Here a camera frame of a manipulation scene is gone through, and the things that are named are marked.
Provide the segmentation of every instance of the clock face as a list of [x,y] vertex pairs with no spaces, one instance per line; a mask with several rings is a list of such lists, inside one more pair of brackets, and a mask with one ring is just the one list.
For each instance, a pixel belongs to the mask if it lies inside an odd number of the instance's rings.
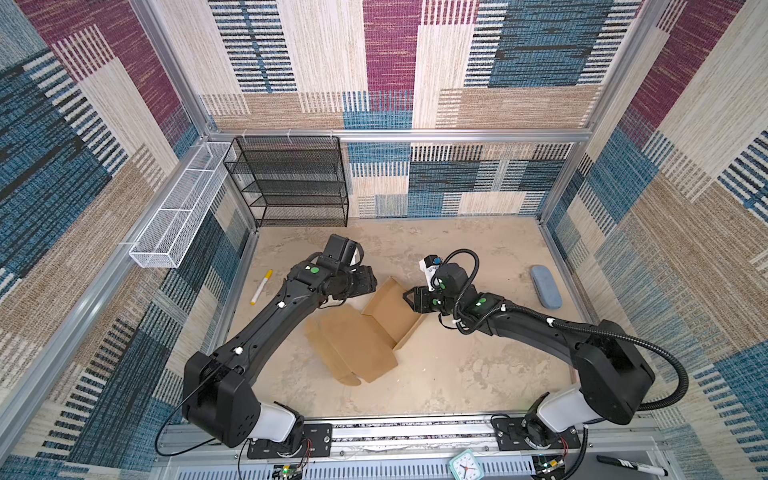
[[485,475],[471,450],[465,450],[454,457],[451,470],[457,480],[479,480]]

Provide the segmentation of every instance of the whiteboard marker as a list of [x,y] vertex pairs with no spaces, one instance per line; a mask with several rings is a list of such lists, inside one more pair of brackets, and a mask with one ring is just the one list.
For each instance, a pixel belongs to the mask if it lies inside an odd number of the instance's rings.
[[631,468],[638,472],[650,473],[651,475],[658,475],[660,477],[666,477],[669,472],[665,468],[654,467],[652,465],[645,465],[644,463],[631,462],[629,460],[622,460],[620,458],[606,457],[604,455],[598,455],[598,462],[607,463],[608,465],[616,465],[617,467]]
[[256,293],[253,294],[253,298],[250,299],[251,305],[256,305],[256,300],[259,298],[259,295],[261,295],[261,290],[264,290],[264,286],[266,285],[266,281],[270,279],[272,276],[272,270],[266,273],[263,279],[261,279],[261,284],[259,285],[259,288],[256,289]]

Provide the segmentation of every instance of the open cardboard box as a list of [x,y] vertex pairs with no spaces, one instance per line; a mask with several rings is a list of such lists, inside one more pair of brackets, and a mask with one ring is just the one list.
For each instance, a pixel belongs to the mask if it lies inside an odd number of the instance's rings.
[[362,312],[342,305],[307,318],[306,338],[333,378],[357,386],[361,378],[371,383],[397,366],[393,350],[402,348],[424,318],[402,299],[406,290],[390,277]]

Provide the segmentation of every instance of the robotic arm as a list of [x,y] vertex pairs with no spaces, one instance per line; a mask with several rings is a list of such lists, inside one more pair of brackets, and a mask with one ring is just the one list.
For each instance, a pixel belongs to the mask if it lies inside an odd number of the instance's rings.
[[[360,261],[353,263],[356,252]],[[469,276],[449,262],[459,253],[475,259]],[[371,268],[360,264],[362,255],[356,242],[331,235],[325,250],[295,265],[269,305],[234,338],[210,356],[192,355],[184,368],[180,404],[184,418],[231,448],[250,438],[276,442],[282,452],[298,451],[303,417],[287,407],[260,403],[251,387],[278,345],[331,296],[343,301],[376,289]],[[445,261],[430,255],[421,266],[428,285],[403,295],[415,312],[438,312],[441,317],[452,314],[455,328],[462,334],[479,331],[515,339],[562,359],[579,372],[580,384],[546,393],[528,410],[521,426],[532,448],[547,448],[559,433],[580,422],[606,419],[626,425],[637,410],[672,405],[687,391],[687,374],[677,359],[658,346],[626,335],[616,323],[603,320],[596,327],[566,322],[494,293],[478,293],[472,281],[479,260],[471,250],[456,250]],[[666,399],[642,403],[655,377],[636,346],[663,356],[677,371],[677,389]],[[159,437],[160,432],[156,451],[170,456],[157,449]]]

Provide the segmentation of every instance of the black marker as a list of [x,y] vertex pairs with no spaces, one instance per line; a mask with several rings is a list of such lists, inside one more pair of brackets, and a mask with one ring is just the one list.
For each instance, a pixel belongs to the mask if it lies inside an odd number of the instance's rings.
[[651,475],[658,475],[660,477],[669,476],[669,472],[665,468],[654,467],[652,465],[645,465],[644,463],[630,462],[629,460],[622,460],[620,458],[606,457],[604,455],[598,455],[598,462],[607,463],[609,465],[616,465],[617,467],[632,468],[638,472],[650,473]]

